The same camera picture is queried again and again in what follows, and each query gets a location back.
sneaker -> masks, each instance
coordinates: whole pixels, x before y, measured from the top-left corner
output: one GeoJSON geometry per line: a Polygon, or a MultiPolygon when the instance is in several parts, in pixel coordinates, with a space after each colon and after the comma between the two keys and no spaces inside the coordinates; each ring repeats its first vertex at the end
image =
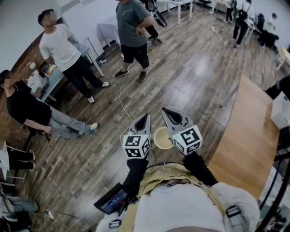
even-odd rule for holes
{"type": "Polygon", "coordinates": [[[141,83],[142,81],[144,81],[147,73],[148,73],[147,70],[146,71],[141,71],[140,76],[137,79],[137,82],[140,82],[141,83]]]}
{"type": "Polygon", "coordinates": [[[124,72],[122,71],[122,69],[120,69],[120,71],[115,74],[115,78],[120,78],[121,76],[124,76],[124,75],[127,75],[127,74],[129,74],[129,70],[128,69],[126,71],[124,71],[124,72]]]}
{"type": "Polygon", "coordinates": [[[33,168],[30,169],[29,171],[32,172],[34,168],[35,168],[35,163],[33,163],[33,168]]]}
{"type": "Polygon", "coordinates": [[[35,154],[32,150],[29,151],[33,155],[33,160],[35,160],[35,154]]]}
{"type": "Polygon", "coordinates": [[[103,82],[103,85],[101,86],[103,89],[110,87],[110,83],[109,82],[103,82]]]}
{"type": "Polygon", "coordinates": [[[95,102],[95,99],[93,96],[89,97],[88,100],[89,100],[89,103],[91,103],[91,104],[93,104],[95,102]]]}
{"type": "Polygon", "coordinates": [[[87,135],[91,134],[93,131],[96,131],[99,128],[99,124],[96,123],[96,122],[91,124],[91,125],[89,125],[89,126],[90,126],[90,130],[87,133],[87,135]]]}
{"type": "Polygon", "coordinates": [[[150,37],[148,38],[148,40],[154,40],[154,39],[159,39],[159,36],[157,36],[157,37],[150,36],[150,37]]]}

beige vest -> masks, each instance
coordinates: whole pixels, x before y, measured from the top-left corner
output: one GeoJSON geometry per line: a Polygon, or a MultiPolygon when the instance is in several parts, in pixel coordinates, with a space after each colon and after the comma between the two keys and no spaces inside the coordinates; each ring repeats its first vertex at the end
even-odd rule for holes
{"type": "MultiPolygon", "coordinates": [[[[140,183],[138,198],[140,199],[143,195],[150,194],[150,192],[161,182],[172,179],[187,180],[195,186],[200,187],[217,206],[222,216],[225,215],[226,207],[220,197],[212,190],[211,187],[207,187],[197,178],[192,176],[191,173],[181,164],[165,164],[163,166],[155,166],[147,169],[140,183]]],[[[119,232],[134,231],[137,208],[138,204],[129,205],[122,224],[119,227],[119,232]]]]}

wooden floor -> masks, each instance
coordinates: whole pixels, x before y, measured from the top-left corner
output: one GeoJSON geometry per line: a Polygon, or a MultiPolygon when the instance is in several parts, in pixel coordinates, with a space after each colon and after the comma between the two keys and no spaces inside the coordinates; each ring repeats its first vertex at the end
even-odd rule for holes
{"type": "MultiPolygon", "coordinates": [[[[177,25],[177,10],[164,13],[168,27],[156,28],[166,44],[151,46],[148,77],[142,84],[135,81],[139,64],[130,67],[121,101],[133,118],[149,113],[153,132],[164,126],[161,107],[183,109],[201,131],[204,142],[198,153],[208,162],[227,124],[233,99],[223,109],[219,104],[241,74],[266,89],[284,73],[283,69],[275,71],[274,54],[263,50],[255,35],[247,47],[232,49],[232,25],[219,20],[224,14],[210,15],[209,9],[199,5],[192,19],[188,14],[185,10],[177,25]]],[[[122,183],[128,172],[120,135],[131,121],[118,100],[123,78],[112,77],[122,59],[116,45],[107,48],[105,56],[108,62],[102,67],[103,80],[110,81],[111,88],[96,92],[96,102],[90,105],[73,86],[68,86],[57,107],[80,121],[99,122],[98,132],[79,139],[53,137],[50,142],[45,136],[35,136],[29,148],[37,155],[36,170],[21,171],[19,175],[26,174],[26,179],[17,182],[21,195],[34,199],[41,212],[49,208],[72,214],[92,229],[103,217],[93,204],[117,182],[122,183]]],[[[175,148],[163,151],[153,145],[152,149],[159,162],[180,161],[183,157],[175,148]]],[[[152,153],[150,162],[154,162],[152,153]]],[[[44,214],[33,215],[34,231],[54,231],[53,226],[60,232],[87,231],[78,219],[55,212],[53,215],[53,225],[44,214]]]]}

beige bowl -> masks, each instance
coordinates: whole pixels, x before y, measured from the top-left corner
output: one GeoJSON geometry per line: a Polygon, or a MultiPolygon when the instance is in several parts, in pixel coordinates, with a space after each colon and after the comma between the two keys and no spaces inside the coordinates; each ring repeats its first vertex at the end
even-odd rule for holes
{"type": "Polygon", "coordinates": [[[163,150],[173,147],[173,144],[169,138],[169,130],[166,126],[159,128],[153,137],[156,146],[163,150]]]}

gray t-shirt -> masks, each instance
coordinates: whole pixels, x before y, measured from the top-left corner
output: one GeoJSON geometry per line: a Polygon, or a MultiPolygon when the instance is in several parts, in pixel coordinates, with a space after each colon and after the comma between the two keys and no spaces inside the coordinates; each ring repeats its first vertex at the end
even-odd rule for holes
{"type": "Polygon", "coordinates": [[[136,28],[151,14],[139,0],[119,2],[116,14],[121,45],[137,48],[147,43],[146,36],[138,35],[136,28]]]}

